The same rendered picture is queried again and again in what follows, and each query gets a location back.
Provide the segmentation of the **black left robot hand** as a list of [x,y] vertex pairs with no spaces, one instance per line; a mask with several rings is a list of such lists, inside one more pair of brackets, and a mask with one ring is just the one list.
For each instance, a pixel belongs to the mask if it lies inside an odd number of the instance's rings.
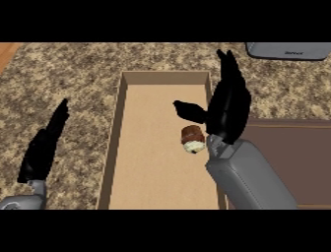
[[46,180],[53,163],[56,143],[68,117],[68,99],[65,98],[52,114],[47,126],[38,130],[29,142],[19,171],[19,183]]

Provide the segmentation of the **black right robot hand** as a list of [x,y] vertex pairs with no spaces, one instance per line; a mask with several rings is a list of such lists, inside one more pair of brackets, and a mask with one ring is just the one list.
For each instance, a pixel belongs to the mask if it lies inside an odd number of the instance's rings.
[[173,105],[180,118],[207,125],[207,133],[232,145],[238,140],[249,119],[252,95],[231,51],[216,51],[220,59],[220,81],[214,87],[207,109],[176,100]]

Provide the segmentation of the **brown cupcake with white frosting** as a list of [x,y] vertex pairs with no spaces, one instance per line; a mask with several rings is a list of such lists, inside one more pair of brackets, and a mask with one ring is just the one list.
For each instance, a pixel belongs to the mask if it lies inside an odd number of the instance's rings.
[[189,154],[198,153],[206,148],[206,136],[198,125],[182,129],[182,145]]

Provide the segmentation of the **open cardboard box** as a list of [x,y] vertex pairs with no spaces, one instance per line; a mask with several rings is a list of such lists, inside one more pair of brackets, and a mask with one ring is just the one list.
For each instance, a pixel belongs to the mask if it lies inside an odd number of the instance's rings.
[[182,146],[191,125],[173,106],[176,100],[207,105],[207,71],[121,73],[117,111],[98,208],[223,210],[223,193],[207,174],[207,152]]

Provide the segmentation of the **brown tray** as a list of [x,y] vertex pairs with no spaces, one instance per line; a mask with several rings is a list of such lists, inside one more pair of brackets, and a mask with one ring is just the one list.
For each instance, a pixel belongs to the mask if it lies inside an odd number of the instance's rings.
[[241,135],[259,148],[300,209],[331,209],[331,120],[250,119]]

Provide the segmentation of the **grey appliance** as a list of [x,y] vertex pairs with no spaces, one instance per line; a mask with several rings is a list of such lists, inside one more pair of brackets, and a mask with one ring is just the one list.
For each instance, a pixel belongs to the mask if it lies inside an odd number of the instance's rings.
[[246,50],[259,59],[320,61],[331,53],[331,42],[247,42]]

